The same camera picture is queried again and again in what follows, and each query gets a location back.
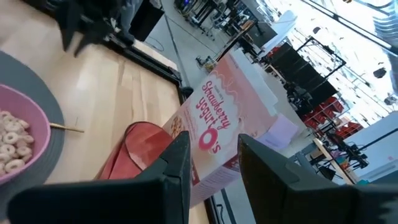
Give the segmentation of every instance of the pink cereal bowl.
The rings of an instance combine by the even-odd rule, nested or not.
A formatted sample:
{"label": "pink cereal bowl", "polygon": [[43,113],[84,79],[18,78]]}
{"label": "pink cereal bowl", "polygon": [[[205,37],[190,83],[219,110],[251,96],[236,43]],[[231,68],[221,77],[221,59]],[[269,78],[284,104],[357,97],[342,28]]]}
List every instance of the pink cereal bowl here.
{"label": "pink cereal bowl", "polygon": [[0,110],[9,111],[13,116],[30,124],[28,133],[35,139],[33,156],[25,166],[0,177],[0,185],[10,181],[35,163],[47,149],[50,141],[50,123],[44,111],[25,94],[0,84]]}

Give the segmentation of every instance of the gray placemat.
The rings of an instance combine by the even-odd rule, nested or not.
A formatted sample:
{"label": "gray placemat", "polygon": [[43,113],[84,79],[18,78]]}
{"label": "gray placemat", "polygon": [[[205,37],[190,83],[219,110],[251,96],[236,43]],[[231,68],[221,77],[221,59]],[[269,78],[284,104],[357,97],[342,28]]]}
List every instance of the gray placemat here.
{"label": "gray placemat", "polygon": [[[46,84],[30,68],[0,51],[0,83],[29,96],[45,112],[50,122],[64,124],[61,108]],[[65,132],[51,129],[47,150],[25,172],[0,185],[0,220],[6,218],[8,201],[16,193],[43,184],[61,155]]]}

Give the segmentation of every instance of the red bag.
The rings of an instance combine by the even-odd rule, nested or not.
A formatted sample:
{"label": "red bag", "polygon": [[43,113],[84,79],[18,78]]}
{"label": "red bag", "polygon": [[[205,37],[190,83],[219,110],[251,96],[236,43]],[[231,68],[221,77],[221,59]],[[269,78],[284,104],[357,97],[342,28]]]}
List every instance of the red bag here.
{"label": "red bag", "polygon": [[136,122],[127,127],[97,179],[131,179],[149,167],[173,141],[156,124]]}

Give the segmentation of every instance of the cereal box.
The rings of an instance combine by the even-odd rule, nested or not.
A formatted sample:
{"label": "cereal box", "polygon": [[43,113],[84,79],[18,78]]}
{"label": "cereal box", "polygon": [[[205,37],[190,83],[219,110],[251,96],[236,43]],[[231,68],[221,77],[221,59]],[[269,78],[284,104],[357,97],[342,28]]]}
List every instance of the cereal box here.
{"label": "cereal box", "polygon": [[183,130],[190,133],[191,206],[240,176],[238,134],[258,138],[277,119],[267,109],[274,101],[267,99],[269,92],[242,51],[230,52],[164,125],[173,138]]}

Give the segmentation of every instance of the chopstick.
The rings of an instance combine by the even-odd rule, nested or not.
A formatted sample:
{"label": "chopstick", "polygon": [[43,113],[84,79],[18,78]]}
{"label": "chopstick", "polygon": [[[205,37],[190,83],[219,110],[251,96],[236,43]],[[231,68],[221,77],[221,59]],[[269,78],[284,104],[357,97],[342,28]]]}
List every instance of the chopstick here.
{"label": "chopstick", "polygon": [[61,124],[50,123],[50,127],[51,128],[64,129],[64,130],[68,130],[68,131],[76,131],[76,132],[79,132],[79,133],[84,133],[83,130],[80,130],[80,129],[77,129],[77,128],[66,127],[66,126],[61,125]]}

